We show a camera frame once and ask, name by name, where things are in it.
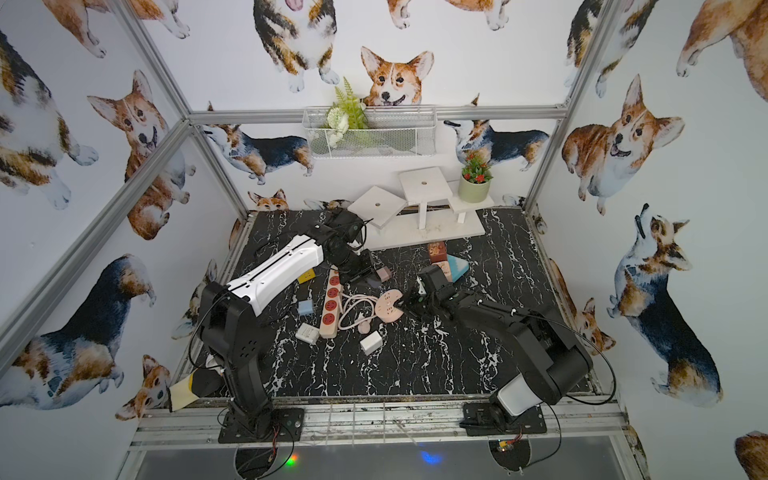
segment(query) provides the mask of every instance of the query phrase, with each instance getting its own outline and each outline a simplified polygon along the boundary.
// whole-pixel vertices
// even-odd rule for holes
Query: potted plant
[[[478,204],[488,196],[491,188],[491,168],[480,154],[467,155],[467,164],[462,169],[462,178],[458,182],[458,197],[468,204]]]

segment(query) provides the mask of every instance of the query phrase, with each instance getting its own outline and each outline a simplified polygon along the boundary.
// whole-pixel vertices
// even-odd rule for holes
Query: white wall
[[[115,413],[137,395],[142,385],[142,356],[152,356],[173,376],[188,339],[172,340],[171,334],[189,307],[190,295],[203,279],[209,261],[214,259],[219,271],[223,268],[236,217],[191,141],[182,151],[187,162],[197,167],[196,174],[187,181],[189,203],[175,204],[171,221],[151,241],[136,235],[125,220],[40,330],[45,334],[62,328],[102,270],[122,255],[133,254],[146,266],[157,300],[152,307],[138,297],[131,301],[114,357],[124,371],[124,381],[116,388],[109,380],[106,392],[100,394],[98,387],[93,388],[79,402],[60,409],[0,406],[3,480],[115,478],[137,428],[136,419],[121,421]],[[90,320],[94,328],[84,333],[100,331],[105,321]],[[28,387],[28,377],[20,372],[19,367],[12,366],[0,379],[0,402],[8,398],[8,392]]]
[[[538,198],[549,227],[543,236],[547,255],[559,265],[579,309],[595,297],[598,324],[617,341],[607,356],[654,480],[746,478],[733,442],[768,429],[763,400],[768,394],[763,381],[768,104],[753,90],[728,38],[704,50],[689,77],[676,75],[702,3],[659,2],[609,79],[606,96],[595,95],[593,78],[571,124],[613,124],[627,87],[640,74],[646,106],[657,117],[682,117],[681,136],[651,153],[624,189],[607,200],[604,217],[595,197],[579,201],[578,179],[559,156]],[[693,267],[672,270],[668,290],[717,364],[724,399],[711,408],[656,392],[650,379],[659,379],[667,364],[626,318],[606,312],[615,295],[614,271],[635,241],[634,216],[645,203],[668,220],[690,219],[675,241]]]
[[[22,196],[0,185],[0,325],[124,183],[131,153],[125,133],[99,116],[87,96],[123,98],[131,92],[134,70],[141,69],[166,122],[178,120],[117,19],[93,11],[89,15],[91,30],[107,50],[104,58],[80,45],[42,2],[8,0],[2,6],[0,31],[51,90],[72,135],[81,145],[93,147],[99,160],[81,166],[67,156],[60,159],[56,171],[71,190],[63,210],[53,208],[37,187]],[[0,102],[0,113],[10,107]],[[28,132],[29,137],[38,135],[42,133]]]
[[[491,126],[497,131],[541,130],[550,134],[554,130],[554,120],[499,120]],[[305,137],[301,124],[250,124],[241,127],[243,133],[254,138],[275,138],[288,135]],[[462,164],[455,154],[456,134],[452,128],[439,122],[436,131],[437,153],[431,157],[406,158],[353,158],[314,160],[313,173],[305,177],[306,170],[299,164],[287,165],[265,176],[265,184],[259,185],[256,179],[249,178],[247,172],[237,170],[221,155],[221,149],[214,146],[224,169],[230,175],[246,205],[253,209],[256,205],[249,199],[248,192],[262,197],[272,197],[283,189],[291,210],[306,208],[304,200],[357,200],[373,185],[385,188],[395,195],[403,195],[397,174],[418,168],[440,167],[445,179],[458,180]],[[528,170],[521,171],[525,159],[509,160],[492,167],[494,180],[491,182],[491,196],[502,204],[505,195],[522,196],[528,194],[539,163]]]
[[[491,31],[480,12],[443,0],[412,0],[410,27],[392,23],[386,0],[335,0],[338,32],[332,68],[357,94],[372,82],[360,60],[366,46],[387,61],[407,62],[422,51],[435,54],[423,84],[423,103],[464,105],[481,92],[484,105],[558,104],[571,73],[564,65],[571,19],[579,0],[512,0],[509,22]],[[253,0],[182,2],[178,16],[190,36],[174,37],[147,22],[152,38],[194,110],[208,101],[220,110],[304,108],[329,104],[333,88],[317,70],[306,88],[291,93],[254,28]]]

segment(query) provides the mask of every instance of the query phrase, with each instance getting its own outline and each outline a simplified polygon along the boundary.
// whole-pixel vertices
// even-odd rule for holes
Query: light blue block
[[[299,302],[299,316],[312,315],[312,299],[302,300]]]
[[[454,282],[469,271],[469,262],[453,255],[448,255],[448,266],[451,267],[451,278]]]

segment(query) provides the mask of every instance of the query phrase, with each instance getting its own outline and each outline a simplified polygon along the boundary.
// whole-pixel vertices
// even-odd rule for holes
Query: white adapter
[[[302,342],[314,345],[317,343],[317,339],[320,338],[320,329],[316,326],[311,326],[308,323],[302,323],[299,327],[299,331],[296,332],[296,338]]]
[[[360,340],[360,346],[366,355],[374,353],[377,349],[381,348],[382,345],[384,345],[384,340],[382,339],[382,336],[379,335],[379,332],[371,333],[366,338]]]

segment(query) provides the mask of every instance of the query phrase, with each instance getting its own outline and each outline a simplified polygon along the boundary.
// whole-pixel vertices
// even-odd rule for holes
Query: corgi ear
[[[679,222],[672,223],[672,225],[674,227],[674,232],[675,233],[679,232],[681,228],[683,228],[686,225],[688,225],[688,222],[690,222],[690,220],[680,220]]]
[[[149,81],[141,70],[134,71],[134,91],[144,97],[148,102],[152,102],[152,90],[149,88]]]
[[[594,316],[594,297],[587,300],[587,304],[584,305],[584,313]]]
[[[624,99],[624,109],[622,111],[626,111],[641,103],[643,103],[643,88],[640,85],[640,74],[637,74],[629,85],[627,97]]]
[[[118,120],[118,103],[110,98],[101,98],[88,96],[88,101],[91,102],[91,106],[101,115],[106,121],[113,124],[115,127],[123,129],[123,125]]]
[[[373,80],[373,78],[376,76],[376,72],[379,70],[382,64],[385,63],[384,59],[365,47],[360,48],[360,58],[362,58],[362,64],[368,71],[368,76],[371,77],[371,80]]]
[[[603,352],[614,348],[614,346],[616,345],[616,340],[614,340],[614,337],[610,335],[606,335],[605,333],[602,333],[602,332],[600,332],[600,336],[603,339],[603,348],[602,348]]]
[[[683,272],[693,267],[685,256],[683,249],[676,243],[673,243],[669,250],[667,250],[667,253],[664,255],[664,262],[670,264],[675,270]]]
[[[157,363],[157,360],[153,359],[149,355],[145,355],[144,361],[142,362],[142,366],[144,367],[144,378],[147,378],[147,375],[150,374],[152,369],[159,365],[160,363]]]
[[[408,65],[416,70],[416,77],[420,81],[424,80],[432,66],[435,64],[435,54],[430,51],[423,51],[418,57],[408,62]]]
[[[215,282],[217,274],[218,268],[216,266],[216,259],[212,258],[210,259],[210,262],[208,262],[208,270],[205,271],[205,280],[207,280],[208,283]]]
[[[654,135],[654,148],[662,148],[679,137],[685,128],[685,122],[680,117],[657,118],[658,130]]]
[[[138,417],[138,414],[136,413],[136,398],[134,397],[128,403],[123,405],[123,408],[119,409],[118,412],[114,414],[114,417],[123,421]]]

